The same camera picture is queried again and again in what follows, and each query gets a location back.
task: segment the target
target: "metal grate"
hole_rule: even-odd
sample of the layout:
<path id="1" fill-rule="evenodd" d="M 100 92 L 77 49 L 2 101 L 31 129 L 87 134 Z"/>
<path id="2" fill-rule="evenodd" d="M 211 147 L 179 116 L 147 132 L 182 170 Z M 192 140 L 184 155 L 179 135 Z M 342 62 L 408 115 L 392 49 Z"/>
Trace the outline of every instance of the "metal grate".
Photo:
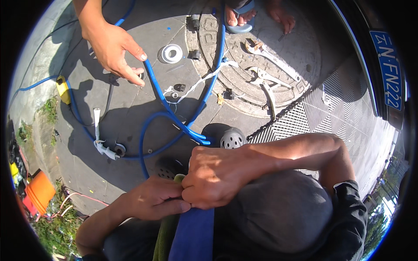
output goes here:
<path id="1" fill-rule="evenodd" d="M 358 157 L 368 141 L 373 119 L 363 78 L 355 57 L 350 57 L 323 84 L 249 142 L 270 142 L 307 132 L 334 133 L 346 143 L 350 158 Z M 299 171 L 319 177 L 317 171 Z"/>

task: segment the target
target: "blue cable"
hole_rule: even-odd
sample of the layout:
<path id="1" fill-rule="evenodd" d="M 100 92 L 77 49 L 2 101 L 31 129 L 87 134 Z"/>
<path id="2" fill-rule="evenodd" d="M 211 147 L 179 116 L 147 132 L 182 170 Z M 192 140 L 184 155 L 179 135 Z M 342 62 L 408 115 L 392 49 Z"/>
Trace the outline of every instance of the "blue cable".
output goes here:
<path id="1" fill-rule="evenodd" d="M 142 173 L 144 174 L 144 177 L 145 177 L 145 179 L 148 179 L 150 176 L 149 176 L 149 174 L 148 174 L 148 171 L 147 171 L 147 167 L 145 166 L 145 161 L 144 161 L 144 155 L 143 155 L 143 152 L 142 152 L 142 147 L 143 147 L 143 145 L 144 145 L 144 137 L 145 137 L 145 132 L 146 132 L 146 130 L 147 130 L 147 127 L 148 127 L 148 125 L 156 118 L 156 117 L 160 117 L 160 116 L 164 116 L 164 117 L 167 117 L 167 118 L 169 118 L 169 119 L 171 119 L 171 120 L 174 120 L 174 119 L 177 119 L 177 117 L 175 117 L 175 118 L 173 118 L 173 116 L 168 112 L 168 111 L 159 111 L 159 112 L 156 112 L 156 113 L 154 113 L 154 114 L 152 114 L 145 122 L 144 122 L 144 126 L 142 127 L 142 130 L 141 130 L 141 135 L 140 135 L 140 137 L 139 137 L 139 148 L 140 148 L 140 150 L 139 150 L 139 161 L 140 161 L 140 164 L 141 164 L 141 169 L 142 169 Z M 179 127 L 180 127 L 180 129 L 184 132 L 184 133 L 186 133 L 186 134 L 188 134 L 188 135 L 190 135 L 190 130 L 186 127 L 186 125 L 184 125 L 184 124 L 181 124 L 181 125 L 179 125 Z"/>
<path id="2" fill-rule="evenodd" d="M 220 45 L 219 45 L 219 57 L 218 57 L 218 61 L 217 61 L 217 64 L 216 64 L 216 68 L 218 68 L 220 65 L 221 65 L 221 62 L 222 62 L 222 56 L 223 56 L 223 53 L 224 53 L 224 48 L 225 48 L 225 31 L 226 31 L 226 28 L 225 28 L 225 23 L 224 23 L 224 16 L 223 16 L 223 14 L 221 14 L 221 20 L 222 20 L 222 30 L 221 30 L 221 42 L 220 42 Z M 146 69 L 148 70 L 148 71 L 150 71 L 151 73 L 152 73 L 152 76 L 153 76 L 153 78 L 155 79 L 155 75 L 154 75 L 154 72 L 152 71 L 152 67 L 150 66 L 150 64 L 149 64 L 149 61 L 148 61 L 148 66 L 147 66 L 147 63 L 146 63 L 147 61 L 145 61 L 144 62 L 144 64 L 145 64 L 145 67 L 146 67 Z M 154 80 L 153 80 L 153 78 L 151 77 L 151 74 L 150 73 L 148 73 L 148 75 L 150 75 L 150 79 L 151 79 L 151 81 L 153 82 L 153 83 L 155 83 L 156 82 L 156 80 L 155 80 L 155 82 L 154 82 Z M 205 96 L 203 97 L 203 99 L 202 99 L 202 102 L 201 102 L 201 104 L 199 105 L 199 107 L 197 108 L 197 110 L 196 110 L 196 112 L 195 112 L 195 114 L 192 116 L 192 118 L 191 118 L 191 120 L 190 120 L 190 122 L 187 124 L 187 127 L 188 128 L 190 128 L 192 125 L 193 125 L 193 123 L 194 123 L 194 121 L 196 120 L 196 118 L 199 116 L 199 114 L 201 113 L 201 111 L 203 110 L 203 108 L 204 108 L 204 106 L 205 106 L 205 104 L 206 104 L 206 102 L 207 102 L 207 100 L 209 99 L 209 97 L 210 97 L 210 94 L 212 93 L 212 89 L 213 89 L 213 87 L 215 86 L 215 83 L 216 83 L 216 79 L 217 79 L 217 77 L 218 77 L 218 75 L 216 74 L 213 78 L 212 78 L 212 81 L 211 81 L 211 83 L 210 83 L 210 85 L 209 85 L 209 87 L 208 87 L 208 90 L 207 90 L 207 92 L 206 92 L 206 94 L 205 94 Z M 158 85 L 158 88 L 156 88 L 157 89 L 157 93 L 159 94 L 159 92 L 158 91 L 160 91 L 161 92 L 161 89 L 159 88 L 159 85 Z M 161 153 L 162 151 L 164 151 L 164 150 L 166 150 L 167 148 L 169 148 L 170 146 L 172 146 L 174 143 L 176 143 L 182 136 L 184 135 L 184 132 L 181 132 L 181 133 L 179 133 L 174 139 L 172 139 L 169 143 L 167 143 L 166 145 L 164 145 L 164 146 L 162 146 L 160 149 L 158 149 L 158 150 L 156 150 L 156 151 L 154 151 L 153 153 L 150 153 L 150 154 L 146 154 L 146 155 L 143 155 L 143 153 L 140 153 L 140 155 L 139 156 L 125 156 L 125 157 L 123 157 L 123 159 L 126 159 L 126 160 L 140 160 L 140 157 L 141 156 L 143 156 L 144 158 L 149 158 L 149 157 L 151 157 L 151 156 L 155 156 L 155 155 L 157 155 L 157 154 L 159 154 L 159 153 Z"/>
<path id="3" fill-rule="evenodd" d="M 135 6 L 135 0 L 131 0 L 131 5 L 128 11 L 121 19 L 119 19 L 119 21 L 116 22 L 115 26 L 120 26 L 123 22 L 125 22 L 125 19 L 130 15 L 134 6 Z"/>
<path id="4" fill-rule="evenodd" d="M 39 84 L 41 84 L 41 83 L 44 83 L 44 82 L 46 82 L 46 81 L 48 81 L 48 80 L 51 80 L 51 79 L 54 79 L 54 78 L 57 78 L 57 77 L 58 77 L 58 75 L 49 76 L 49 77 L 46 77 L 45 79 L 40 80 L 39 82 L 37 82 L 37 83 L 35 83 L 35 84 L 32 84 L 32 85 L 31 85 L 31 86 L 29 86 L 29 87 L 26 87 L 26 88 L 19 88 L 19 89 L 17 89 L 17 90 L 16 90 L 16 92 L 15 92 L 15 94 L 13 94 L 12 99 L 10 100 L 10 103 L 9 103 L 9 110 L 10 110 L 10 107 L 12 106 L 12 103 L 13 103 L 13 101 L 14 101 L 14 99 L 15 99 L 16 95 L 18 94 L 18 92 L 20 92 L 20 91 L 28 91 L 28 90 L 30 90 L 30 89 L 33 89 L 33 88 L 37 87 L 37 86 L 38 86 Z"/>
<path id="5" fill-rule="evenodd" d="M 125 13 L 125 15 L 121 18 L 121 19 L 119 19 L 116 23 L 115 23 L 115 26 L 120 26 L 124 21 L 125 21 L 125 19 L 130 15 L 130 13 L 132 12 L 132 10 L 133 10 L 133 8 L 134 8 L 134 6 L 135 6 L 135 0 L 132 0 L 131 1 L 131 5 L 130 5 L 130 7 L 129 7 L 129 9 L 128 9 L 128 11 Z M 221 31 L 221 42 L 220 42 L 220 45 L 219 45 L 219 57 L 218 57 L 218 61 L 217 61 L 217 66 L 216 66 L 216 68 L 219 68 L 219 66 L 220 66 L 220 64 L 221 64 L 221 62 L 222 62 L 222 56 L 223 56 L 223 53 L 224 53 L 224 44 L 225 44 L 225 24 L 224 24 L 224 17 L 223 17 L 223 15 L 221 16 L 221 20 L 222 20 L 222 31 Z M 214 85 L 215 85 L 215 83 L 216 83 L 216 79 L 217 79 L 217 76 L 218 76 L 218 74 L 216 74 L 215 76 L 213 76 L 213 78 L 212 78 L 212 81 L 211 81 L 211 83 L 210 83 L 210 85 L 209 85 L 209 87 L 208 87 L 208 90 L 206 91 L 206 94 L 205 94 L 205 96 L 203 97 L 203 99 L 202 99 L 202 102 L 200 103 L 200 105 L 199 105 L 199 107 L 197 108 L 197 110 L 196 110 L 196 112 L 195 112 L 195 114 L 192 116 L 192 118 L 190 119 L 190 122 L 187 124 L 187 125 L 184 125 L 181 121 L 179 121 L 179 119 L 175 116 L 175 114 L 173 113 L 173 111 L 171 110 L 171 108 L 170 108 L 170 106 L 169 106 L 169 104 L 167 103 L 167 101 L 166 101 L 166 99 L 165 99 L 165 97 L 164 97 L 164 95 L 163 95 L 163 92 L 162 92 L 162 90 L 161 90 L 161 88 L 160 88 L 160 85 L 158 84 L 158 81 L 157 81 L 157 79 L 155 78 L 155 74 L 154 74 L 154 71 L 153 71 L 153 69 L 152 69 L 152 66 L 151 66 L 151 63 L 149 62 L 149 60 L 146 60 L 145 62 L 144 62 L 144 65 L 145 65 L 145 68 L 147 69 L 147 71 L 148 71 L 148 75 L 149 75 L 149 77 L 150 77 L 150 80 L 151 80 L 151 82 L 152 82 L 152 84 L 154 85 L 154 87 L 155 87 L 155 89 L 156 89 L 156 91 L 157 91 L 157 94 L 158 94 L 158 97 L 159 97 L 159 99 L 161 100 L 161 103 L 163 104 L 163 106 L 165 107 L 165 109 L 167 110 L 167 112 L 157 112 L 157 113 L 154 113 L 154 114 L 152 114 L 147 120 L 146 120 L 146 122 L 145 122 L 145 124 L 144 124 L 144 126 L 143 126 L 143 129 L 142 129 L 142 131 L 141 131 L 141 138 L 140 138 L 140 149 L 139 149 L 139 155 L 138 156 L 131 156 L 131 157 L 129 157 L 129 156 L 125 156 L 125 157 L 123 157 L 123 159 L 127 159 L 127 160 L 140 160 L 140 163 L 141 163 L 141 168 L 142 168 L 142 170 L 143 170 L 143 173 L 144 173 L 144 176 L 146 177 L 146 178 L 148 178 L 149 176 L 148 176 L 148 172 L 147 172 L 147 170 L 146 170 L 146 167 L 145 167 L 145 162 L 144 162 L 144 158 L 148 158 L 148 157 L 151 157 L 151 156 L 154 156 L 154 155 L 157 155 L 158 153 L 160 153 L 160 152 L 162 152 L 162 151 L 164 151 L 165 149 L 167 149 L 167 148 L 169 148 L 170 146 L 172 146 L 174 143 L 176 143 L 184 134 L 188 134 L 193 140 L 195 140 L 196 142 L 198 142 L 198 143 L 200 143 L 200 144 L 202 144 L 202 145 L 210 145 L 211 144 L 211 142 L 213 142 L 213 139 L 212 138 L 209 138 L 209 137 L 206 137 L 206 136 L 204 136 L 204 135 L 202 135 L 202 134 L 199 134 L 199 133 L 196 133 L 196 132 L 194 132 L 193 130 L 191 130 L 190 129 L 190 127 L 193 125 L 193 123 L 194 123 L 194 121 L 196 120 L 196 118 L 199 116 L 199 114 L 201 113 L 201 111 L 203 110 L 203 108 L 204 108 L 204 106 L 205 106 L 205 104 L 206 104 L 206 102 L 207 102 L 207 100 L 208 100 L 208 98 L 210 97 L 210 94 L 211 94 L 211 92 L 212 92 L 212 89 L 213 89 L 213 87 L 214 87 Z M 31 86 L 29 86 L 29 87 L 26 87 L 26 88 L 19 88 L 17 91 L 16 91 L 16 93 L 13 95 L 13 98 L 14 98 L 14 96 L 16 96 L 16 94 L 19 92 L 19 91 L 27 91 L 27 90 L 30 90 L 30 89 L 32 89 L 32 88 L 34 88 L 34 87 L 36 87 L 36 86 L 38 86 L 39 84 L 41 84 L 41 83 L 43 83 L 43 82 L 45 82 L 45 81 L 47 81 L 47 80 L 50 80 L 50 79 L 53 79 L 53 78 L 57 78 L 58 77 L 58 75 L 53 75 L 53 76 L 50 76 L 50 77 L 47 77 L 47 78 L 45 78 L 45 79 L 43 79 L 43 80 L 41 80 L 41 81 L 39 81 L 39 82 L 37 82 L 37 83 L 35 83 L 35 84 L 33 84 L 33 85 L 31 85 Z M 74 94 L 73 94 L 73 90 L 72 90 L 72 88 L 71 88 L 71 85 L 70 85 L 70 82 L 68 81 L 68 79 L 66 79 L 66 82 L 67 82 L 67 85 L 68 85 L 68 88 L 69 88 L 69 94 L 70 94 L 70 98 L 71 98 L 71 102 L 73 103 L 73 107 L 72 107 L 72 109 L 73 109 L 73 111 L 74 111 L 74 114 L 75 114 L 75 116 L 76 116 L 76 119 L 79 121 L 79 122 L 81 122 L 81 117 L 80 117 L 80 114 L 79 114 L 79 112 L 78 112 L 78 109 L 77 109 L 77 104 L 76 104 L 76 101 L 75 101 L 75 98 L 74 98 Z M 180 129 L 182 130 L 182 132 L 181 133 L 179 133 L 173 140 L 171 140 L 169 143 L 167 143 L 166 145 L 164 145 L 163 147 L 161 147 L 160 149 L 158 149 L 158 150 L 156 150 L 155 152 L 153 152 L 153 153 L 151 153 L 151 154 L 147 154 L 147 155 L 143 155 L 143 152 L 142 152 L 142 146 L 143 146 L 143 138 L 144 138 L 144 136 L 145 136 L 145 131 L 146 131 L 146 129 L 147 129 L 147 127 L 148 127 L 148 125 L 149 125 L 149 123 L 154 119 L 154 118 L 156 118 L 156 117 L 159 117 L 159 116 L 165 116 L 165 117 L 167 117 L 167 118 L 169 118 L 169 119 L 171 119 L 172 121 L 174 121 L 174 123 L 178 126 L 178 127 L 180 127 Z M 87 136 L 92 140 L 92 141 L 94 141 L 95 140 L 95 138 L 92 136 L 92 134 L 88 131 L 88 129 L 85 127 L 85 126 L 82 126 L 82 128 L 83 128 L 83 130 L 86 132 L 86 134 L 87 134 Z"/>

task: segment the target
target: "license plate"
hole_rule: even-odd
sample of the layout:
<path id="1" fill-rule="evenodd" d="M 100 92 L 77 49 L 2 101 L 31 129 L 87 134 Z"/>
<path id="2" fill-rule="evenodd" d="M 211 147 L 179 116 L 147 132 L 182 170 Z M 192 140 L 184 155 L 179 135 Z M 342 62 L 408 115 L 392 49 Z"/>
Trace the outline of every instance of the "license plate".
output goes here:
<path id="1" fill-rule="evenodd" d="M 385 89 L 385 104 L 401 110 L 402 81 L 395 47 L 386 32 L 370 31 L 370 35 L 379 57 L 383 88 Z"/>

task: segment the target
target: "weed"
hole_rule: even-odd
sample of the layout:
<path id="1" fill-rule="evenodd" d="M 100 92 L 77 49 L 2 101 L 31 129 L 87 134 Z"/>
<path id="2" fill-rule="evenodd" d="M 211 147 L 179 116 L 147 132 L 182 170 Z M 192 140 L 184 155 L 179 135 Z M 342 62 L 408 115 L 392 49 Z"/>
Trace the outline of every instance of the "weed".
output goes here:
<path id="1" fill-rule="evenodd" d="M 55 196 L 47 207 L 47 214 L 52 215 L 59 210 L 59 206 L 67 196 L 61 182 L 57 181 L 57 190 Z M 72 205 L 71 200 L 67 200 L 61 211 Z M 70 208 L 65 215 L 57 215 L 54 218 L 41 217 L 38 222 L 36 217 L 31 221 L 39 241 L 50 254 L 60 254 L 69 256 L 70 254 L 78 255 L 75 244 L 75 236 L 82 221 L 77 216 L 77 210 Z"/>
<path id="2" fill-rule="evenodd" d="M 55 138 L 55 134 L 53 133 L 51 136 L 51 145 L 54 147 L 56 145 L 56 138 Z"/>
<path id="3" fill-rule="evenodd" d="M 28 125 L 23 121 L 20 125 L 21 127 L 19 128 L 18 135 L 16 136 L 16 141 L 19 146 L 23 146 L 25 143 L 28 143 L 31 147 L 33 147 L 32 125 Z"/>
<path id="4" fill-rule="evenodd" d="M 56 115 L 56 104 L 56 97 L 52 97 L 48 99 L 44 106 L 41 108 L 43 114 L 46 116 L 46 121 L 52 125 L 54 125 L 58 119 Z"/>

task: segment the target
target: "orange bucket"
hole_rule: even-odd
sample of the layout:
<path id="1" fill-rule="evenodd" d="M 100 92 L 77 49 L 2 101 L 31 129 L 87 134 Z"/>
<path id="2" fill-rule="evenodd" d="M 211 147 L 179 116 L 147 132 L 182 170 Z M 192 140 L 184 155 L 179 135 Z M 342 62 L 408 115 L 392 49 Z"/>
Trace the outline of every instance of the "orange bucket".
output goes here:
<path id="1" fill-rule="evenodd" d="M 39 214 L 45 214 L 49 201 L 55 195 L 55 189 L 42 170 L 29 183 L 25 191 Z"/>

